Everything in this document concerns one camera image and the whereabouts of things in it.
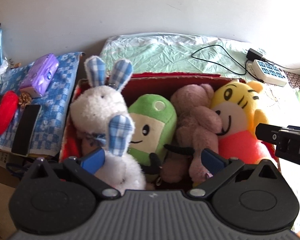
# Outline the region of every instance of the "red oval object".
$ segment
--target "red oval object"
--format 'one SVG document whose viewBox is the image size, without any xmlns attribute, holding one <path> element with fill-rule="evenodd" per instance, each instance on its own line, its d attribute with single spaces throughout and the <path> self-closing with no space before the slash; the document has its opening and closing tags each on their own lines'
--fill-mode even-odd
<svg viewBox="0 0 300 240">
<path fill-rule="evenodd" d="M 13 91 L 6 92 L 0 103 L 0 135 L 7 130 L 13 116 L 18 109 L 18 96 Z"/>
</svg>

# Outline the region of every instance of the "white wall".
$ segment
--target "white wall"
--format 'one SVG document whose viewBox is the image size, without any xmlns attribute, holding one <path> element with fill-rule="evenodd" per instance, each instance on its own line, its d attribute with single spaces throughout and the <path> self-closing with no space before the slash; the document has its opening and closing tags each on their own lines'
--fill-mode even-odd
<svg viewBox="0 0 300 240">
<path fill-rule="evenodd" d="M 205 34 L 263 46 L 300 65 L 300 0 L 0 0 L 4 50 L 15 62 L 82 50 L 138 32 Z"/>
</svg>

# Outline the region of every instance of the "box of stuffed animals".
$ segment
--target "box of stuffed animals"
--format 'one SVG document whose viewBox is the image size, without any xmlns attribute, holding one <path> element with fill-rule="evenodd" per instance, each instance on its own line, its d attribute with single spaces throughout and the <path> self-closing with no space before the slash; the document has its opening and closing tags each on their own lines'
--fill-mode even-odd
<svg viewBox="0 0 300 240">
<path fill-rule="evenodd" d="M 128 60 L 106 77 L 96 56 L 85 61 L 66 120 L 60 161 L 103 147 L 95 176 L 117 188 L 183 189 L 212 175 L 201 164 L 204 148 L 224 158 L 258 163 L 274 147 L 255 137 L 268 120 L 259 109 L 259 82 L 198 73 L 132 74 Z"/>
</svg>

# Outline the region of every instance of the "blue floral cloth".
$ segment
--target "blue floral cloth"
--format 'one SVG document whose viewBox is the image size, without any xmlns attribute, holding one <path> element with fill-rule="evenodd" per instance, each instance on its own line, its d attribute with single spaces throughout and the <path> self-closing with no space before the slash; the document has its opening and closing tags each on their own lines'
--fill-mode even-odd
<svg viewBox="0 0 300 240">
<path fill-rule="evenodd" d="M 30 154 L 55 156 L 61 149 L 67 108 L 74 88 L 81 52 L 68 53 L 57 57 L 59 67 L 54 74 L 47 91 L 41 98 L 32 100 L 32 105 L 41 105 L 38 121 L 30 145 Z M 9 78 L 0 85 L 0 95 L 12 90 L 18 95 L 19 85 L 33 63 L 26 67 L 13 69 Z M 22 116 L 18 109 L 8 129 L 0 135 L 0 149 L 11 151 L 14 136 Z"/>
</svg>

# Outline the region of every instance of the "dark patterned fabric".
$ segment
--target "dark patterned fabric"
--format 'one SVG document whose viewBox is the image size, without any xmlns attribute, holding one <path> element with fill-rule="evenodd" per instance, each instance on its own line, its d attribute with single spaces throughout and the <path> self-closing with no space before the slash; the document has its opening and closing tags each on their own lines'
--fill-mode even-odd
<svg viewBox="0 0 300 240">
<path fill-rule="evenodd" d="M 289 84 L 292 88 L 300 89 L 300 75 L 285 71 Z"/>
</svg>

